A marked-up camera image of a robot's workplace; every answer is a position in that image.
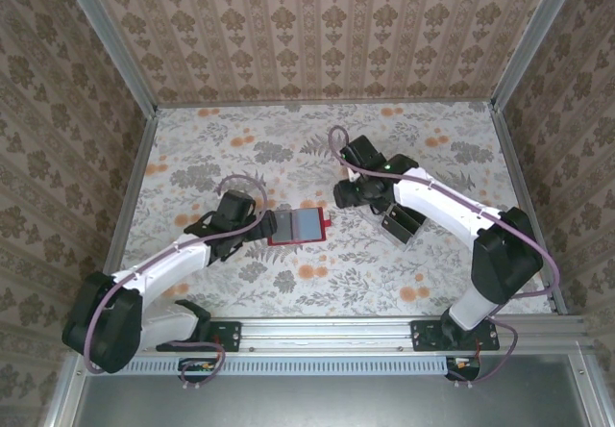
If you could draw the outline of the floral patterned table sheet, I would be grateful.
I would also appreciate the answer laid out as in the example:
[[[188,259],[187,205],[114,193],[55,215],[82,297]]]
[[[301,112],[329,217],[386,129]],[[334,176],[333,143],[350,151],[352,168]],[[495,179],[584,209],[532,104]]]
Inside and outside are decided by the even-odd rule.
[[[137,264],[216,209],[216,187],[251,194],[272,210],[323,209],[322,242],[244,245],[223,263],[162,294],[217,317],[438,315],[465,290],[465,244],[427,223],[407,250],[366,207],[340,210],[346,172],[332,156],[365,135],[386,157],[404,154],[443,184],[507,210],[517,198],[484,102],[178,108],[158,129],[122,263]]]

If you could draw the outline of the dark grey credit card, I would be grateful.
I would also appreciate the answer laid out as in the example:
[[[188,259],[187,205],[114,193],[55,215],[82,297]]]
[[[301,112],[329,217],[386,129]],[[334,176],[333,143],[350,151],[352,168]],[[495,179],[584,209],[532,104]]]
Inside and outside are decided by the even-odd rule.
[[[295,244],[297,242],[294,228],[295,211],[275,211],[274,216],[277,231],[272,236],[272,243],[275,245]]]

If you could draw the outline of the black connector board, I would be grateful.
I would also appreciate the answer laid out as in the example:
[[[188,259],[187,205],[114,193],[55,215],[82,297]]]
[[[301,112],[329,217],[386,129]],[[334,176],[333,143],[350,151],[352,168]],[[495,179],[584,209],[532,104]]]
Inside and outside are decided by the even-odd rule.
[[[446,359],[447,374],[445,377],[454,382],[471,382],[479,377],[479,357],[448,357]]]
[[[202,384],[215,370],[217,358],[186,358],[178,362],[179,377],[189,384]]]

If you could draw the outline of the red leather card holder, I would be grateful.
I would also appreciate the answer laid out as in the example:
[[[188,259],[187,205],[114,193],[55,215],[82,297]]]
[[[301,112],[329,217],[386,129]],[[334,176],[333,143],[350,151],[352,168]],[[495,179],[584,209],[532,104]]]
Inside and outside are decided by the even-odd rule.
[[[323,209],[302,208],[273,212],[276,233],[268,239],[269,246],[299,245],[327,239],[331,221],[324,217]]]

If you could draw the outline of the grey metal panel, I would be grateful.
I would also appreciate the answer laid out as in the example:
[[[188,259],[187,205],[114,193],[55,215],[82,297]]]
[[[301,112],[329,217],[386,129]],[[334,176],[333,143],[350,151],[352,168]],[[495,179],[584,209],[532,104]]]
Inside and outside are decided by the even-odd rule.
[[[615,427],[576,357],[517,356],[472,386],[441,376],[99,376],[68,359],[43,427]]]

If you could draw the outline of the aluminium frame post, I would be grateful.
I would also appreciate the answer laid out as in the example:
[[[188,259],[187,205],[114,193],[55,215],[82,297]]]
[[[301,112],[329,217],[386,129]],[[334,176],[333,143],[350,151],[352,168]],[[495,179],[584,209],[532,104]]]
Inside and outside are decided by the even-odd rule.
[[[111,60],[147,119],[156,115],[157,101],[130,53],[121,32],[105,9],[102,0],[77,0],[92,29],[97,34]]]
[[[566,0],[540,0],[491,97],[502,113]]]

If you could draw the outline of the black credit card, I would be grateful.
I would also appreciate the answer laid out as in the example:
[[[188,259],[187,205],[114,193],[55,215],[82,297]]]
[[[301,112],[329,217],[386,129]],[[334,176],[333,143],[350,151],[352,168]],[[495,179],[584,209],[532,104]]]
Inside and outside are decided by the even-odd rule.
[[[381,226],[401,244],[407,244],[420,227],[415,218],[406,209],[397,205],[389,207]]]
[[[412,233],[415,233],[425,222],[426,217],[411,208],[401,207],[401,211],[404,214],[404,224]]]

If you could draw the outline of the clear acrylic card stand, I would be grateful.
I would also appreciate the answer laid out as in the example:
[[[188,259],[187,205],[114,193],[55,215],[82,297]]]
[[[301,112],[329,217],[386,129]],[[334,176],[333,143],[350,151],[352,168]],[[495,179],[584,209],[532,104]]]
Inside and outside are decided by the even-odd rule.
[[[423,227],[423,225],[422,225],[422,226],[421,226],[421,227],[417,230],[416,234],[415,234],[415,235],[414,235],[414,236],[410,239],[410,241],[409,241],[407,244],[401,244],[401,243],[399,243],[398,241],[396,241],[396,240],[395,240],[395,239],[394,239],[391,235],[389,235],[389,234],[388,234],[388,233],[387,233],[387,232],[386,232],[386,231],[382,228],[382,226],[381,226],[381,231],[382,231],[382,233],[384,234],[384,236],[385,236],[385,237],[386,237],[389,241],[391,241],[391,242],[392,242],[392,243],[393,243],[396,247],[398,247],[398,248],[399,248],[399,249],[401,249],[401,250],[407,250],[407,249],[408,249],[408,247],[409,247],[409,246],[413,243],[413,241],[414,241],[415,237],[416,237],[417,235],[420,235],[420,234],[422,233],[422,227]]]

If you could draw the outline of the aluminium side rail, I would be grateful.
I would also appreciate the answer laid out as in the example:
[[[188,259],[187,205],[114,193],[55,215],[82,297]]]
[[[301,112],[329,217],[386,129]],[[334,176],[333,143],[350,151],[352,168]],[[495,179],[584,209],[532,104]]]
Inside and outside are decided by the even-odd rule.
[[[548,258],[544,261],[544,267],[541,270],[543,285],[545,289],[549,291],[547,297],[552,304],[552,309],[556,313],[567,314],[568,309],[560,289],[561,273],[555,260],[548,251],[535,209],[529,196],[523,170],[516,155],[513,140],[504,119],[504,114],[490,103],[488,103],[488,107],[517,201],[520,208],[524,210],[529,217],[536,242],[548,254]]]
[[[126,187],[125,196],[116,223],[110,249],[103,267],[103,272],[111,275],[121,270],[122,259],[134,219],[139,192],[145,176],[146,167],[154,145],[159,119],[156,114],[145,122],[143,135],[135,156],[131,176]]]

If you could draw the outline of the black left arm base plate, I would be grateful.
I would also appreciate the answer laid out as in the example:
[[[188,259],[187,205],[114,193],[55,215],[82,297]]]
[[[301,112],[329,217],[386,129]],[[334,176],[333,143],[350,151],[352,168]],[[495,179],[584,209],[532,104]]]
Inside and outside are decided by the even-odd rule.
[[[241,342],[242,323],[240,321],[208,321],[199,323],[193,334],[179,343],[167,342],[156,347],[158,352],[197,352],[215,351],[208,346],[215,343],[227,352],[237,352]]]

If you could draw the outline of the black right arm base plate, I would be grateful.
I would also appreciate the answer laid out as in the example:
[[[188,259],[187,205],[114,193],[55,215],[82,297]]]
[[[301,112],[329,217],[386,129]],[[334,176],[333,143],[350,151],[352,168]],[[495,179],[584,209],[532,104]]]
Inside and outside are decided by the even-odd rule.
[[[474,330],[464,331],[437,320],[415,320],[410,323],[412,347],[417,352],[486,351],[500,349],[496,327],[484,320]]]

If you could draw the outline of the blue-grey card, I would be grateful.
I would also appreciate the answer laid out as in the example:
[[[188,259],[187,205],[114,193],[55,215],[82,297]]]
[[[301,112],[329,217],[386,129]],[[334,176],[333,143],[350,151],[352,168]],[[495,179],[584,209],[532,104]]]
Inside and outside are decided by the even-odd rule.
[[[293,215],[294,239],[300,242],[312,242],[323,238],[321,212],[319,208],[304,208]]]

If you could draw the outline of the aluminium mounting rail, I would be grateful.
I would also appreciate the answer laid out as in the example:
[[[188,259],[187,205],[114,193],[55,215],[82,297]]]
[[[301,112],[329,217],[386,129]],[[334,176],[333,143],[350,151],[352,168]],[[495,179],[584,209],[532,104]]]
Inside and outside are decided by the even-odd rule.
[[[395,352],[413,350],[410,323],[437,320],[389,318],[244,318],[237,352]],[[430,351],[430,354],[504,353],[511,347],[522,353],[566,353],[586,350],[592,343],[578,317],[563,315],[505,315],[493,323],[500,349],[486,351]]]

